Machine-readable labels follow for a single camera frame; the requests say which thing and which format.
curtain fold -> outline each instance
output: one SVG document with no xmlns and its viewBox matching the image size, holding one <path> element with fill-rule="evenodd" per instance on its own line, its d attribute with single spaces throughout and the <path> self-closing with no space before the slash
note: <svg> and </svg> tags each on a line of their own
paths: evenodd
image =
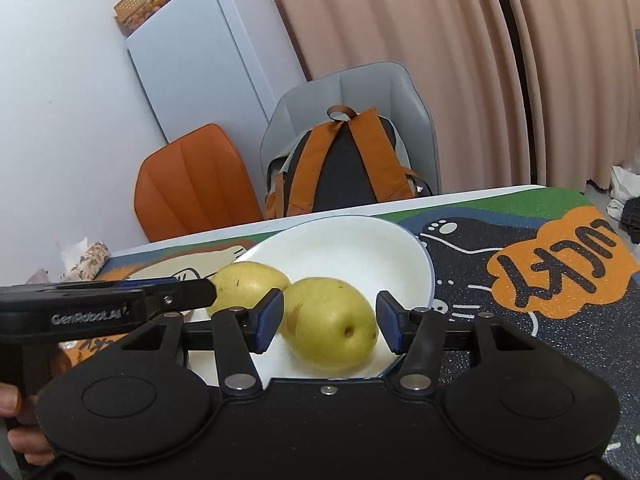
<svg viewBox="0 0 640 480">
<path fill-rule="evenodd" d="M 529 183 L 524 104 L 498 0 L 276 0 L 312 78 L 402 63 L 433 118 L 445 192 Z"/>
<path fill-rule="evenodd" d="M 511 0 L 548 186 L 607 188 L 611 166 L 638 146 L 636 1 Z"/>
</svg>

pink curtain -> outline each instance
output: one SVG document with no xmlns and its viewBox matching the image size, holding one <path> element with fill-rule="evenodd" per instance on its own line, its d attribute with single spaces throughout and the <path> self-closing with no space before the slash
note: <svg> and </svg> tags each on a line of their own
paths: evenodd
<svg viewBox="0 0 640 480">
<path fill-rule="evenodd" d="M 433 117 L 445 192 L 529 183 L 522 93 L 498 0 L 276 0 L 308 76 L 404 64 Z M 541 184 L 608 187 L 640 136 L 640 0 L 510 0 Z"/>
<path fill-rule="evenodd" d="M 498 0 L 276 0 L 317 78 L 402 63 L 436 131 L 445 192 L 529 183 L 522 93 Z"/>
<path fill-rule="evenodd" d="M 511 0 L 548 186 L 609 187 L 640 139 L 638 0 Z"/>
</svg>

white wall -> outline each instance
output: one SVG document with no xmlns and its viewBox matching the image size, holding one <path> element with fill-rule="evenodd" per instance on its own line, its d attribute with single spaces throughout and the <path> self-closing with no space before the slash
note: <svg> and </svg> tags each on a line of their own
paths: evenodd
<svg viewBox="0 0 640 480">
<path fill-rule="evenodd" d="M 165 140 L 118 1 L 0 0 L 0 285 L 58 278 L 56 242 L 146 243 L 134 186 Z"/>
</svg>

human hand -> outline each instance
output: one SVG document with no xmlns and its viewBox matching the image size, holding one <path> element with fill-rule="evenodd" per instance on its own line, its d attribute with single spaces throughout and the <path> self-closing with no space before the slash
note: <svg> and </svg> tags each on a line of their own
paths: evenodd
<svg viewBox="0 0 640 480">
<path fill-rule="evenodd" d="M 59 352 L 51 362 L 52 375 L 59 375 L 70 367 L 68 358 Z M 23 398 L 13 384 L 0 383 L 0 417 L 17 417 L 24 426 L 13 428 L 7 433 L 9 444 L 17 452 L 23 453 L 25 460 L 36 466 L 47 465 L 54 456 L 44 433 L 37 425 L 35 406 L 38 396 Z"/>
</svg>

orange cloud shape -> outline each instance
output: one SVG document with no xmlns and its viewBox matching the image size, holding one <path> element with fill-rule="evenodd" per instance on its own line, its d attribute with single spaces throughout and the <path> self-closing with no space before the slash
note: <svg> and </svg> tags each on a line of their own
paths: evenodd
<svg viewBox="0 0 640 480">
<path fill-rule="evenodd" d="M 492 295 L 501 306 L 564 319 L 585 304 L 620 300 L 638 265 L 598 210 L 582 206 L 494 254 L 487 270 L 497 277 Z"/>
</svg>

